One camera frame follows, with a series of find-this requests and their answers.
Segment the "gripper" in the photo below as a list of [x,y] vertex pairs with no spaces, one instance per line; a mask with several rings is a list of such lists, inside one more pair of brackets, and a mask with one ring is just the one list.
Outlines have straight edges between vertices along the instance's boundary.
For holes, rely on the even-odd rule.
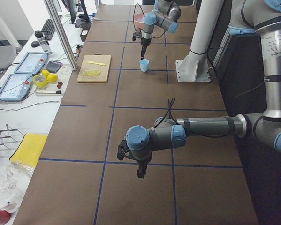
[[144,179],[146,175],[146,169],[148,166],[148,163],[152,160],[152,155],[148,156],[145,159],[137,159],[134,157],[134,160],[138,163],[138,170],[137,170],[137,176],[139,178]]
[[141,45],[142,45],[142,49],[141,49],[141,58],[140,60],[143,60],[145,57],[145,53],[146,53],[146,48],[151,44],[151,39],[146,39],[144,37],[141,37]]

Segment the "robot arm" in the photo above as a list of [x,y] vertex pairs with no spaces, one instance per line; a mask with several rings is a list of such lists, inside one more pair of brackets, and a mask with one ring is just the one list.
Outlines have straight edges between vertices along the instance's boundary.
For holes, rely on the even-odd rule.
[[181,16],[181,9],[178,4],[171,0],[156,0],[154,9],[144,16],[144,25],[141,31],[141,57],[144,59],[146,49],[152,40],[152,34],[155,26],[162,28],[170,33],[175,33],[178,27],[177,20]]
[[[202,81],[201,60],[207,48],[219,16],[223,0],[216,0],[211,9],[203,0],[198,14],[189,54],[176,61],[179,82]],[[133,34],[141,39],[141,59],[152,38],[155,26],[171,33],[177,29],[181,10],[175,2],[156,0],[155,9],[146,13],[141,33]],[[152,152],[185,146],[190,135],[220,138],[236,135],[240,138],[252,135],[258,141],[281,152],[281,0],[233,0],[230,17],[230,35],[250,36],[258,34],[264,66],[263,82],[266,89],[267,109],[262,113],[238,114],[235,117],[177,118],[171,114],[175,99],[168,103],[164,117],[155,120],[146,129],[135,125],[129,128],[118,146],[117,158],[128,158],[138,163],[137,176],[145,178]]]

